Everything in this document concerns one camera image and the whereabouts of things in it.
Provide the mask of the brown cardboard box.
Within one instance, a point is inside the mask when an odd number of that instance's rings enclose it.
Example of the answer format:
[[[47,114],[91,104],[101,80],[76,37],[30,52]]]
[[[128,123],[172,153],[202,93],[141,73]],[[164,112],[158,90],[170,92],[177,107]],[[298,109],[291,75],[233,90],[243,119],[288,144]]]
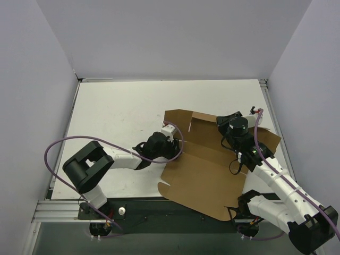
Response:
[[[164,119],[182,132],[184,150],[178,159],[166,164],[159,193],[220,221],[229,221],[228,207],[236,208],[248,169],[233,175],[229,167],[237,166],[235,154],[220,144],[222,135],[216,125],[216,116],[190,110],[167,110]]]

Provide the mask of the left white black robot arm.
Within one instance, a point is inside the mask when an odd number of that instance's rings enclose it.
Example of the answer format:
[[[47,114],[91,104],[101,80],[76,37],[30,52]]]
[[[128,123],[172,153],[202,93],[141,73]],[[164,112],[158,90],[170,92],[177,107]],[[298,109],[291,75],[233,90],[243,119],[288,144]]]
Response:
[[[107,198],[99,182],[110,169],[141,170],[157,164],[157,158],[173,161],[181,154],[180,141],[171,135],[154,132],[146,142],[141,142],[131,150],[107,148],[98,141],[90,141],[69,158],[62,169],[76,191],[90,204],[90,212],[96,218],[104,218],[109,212]]]

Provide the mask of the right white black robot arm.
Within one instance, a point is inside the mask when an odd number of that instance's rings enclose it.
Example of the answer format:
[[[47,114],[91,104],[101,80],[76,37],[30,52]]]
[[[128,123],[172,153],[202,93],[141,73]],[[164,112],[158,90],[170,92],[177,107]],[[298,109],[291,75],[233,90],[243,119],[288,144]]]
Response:
[[[255,190],[238,198],[237,215],[258,216],[288,235],[292,244],[302,254],[312,254],[334,236],[337,229],[338,212],[324,207],[310,197],[279,164],[274,153],[259,142],[259,124],[263,110],[252,109],[250,115],[240,112],[216,118],[222,141],[227,141],[229,150],[236,154],[236,161],[262,179],[278,196],[278,205]]]

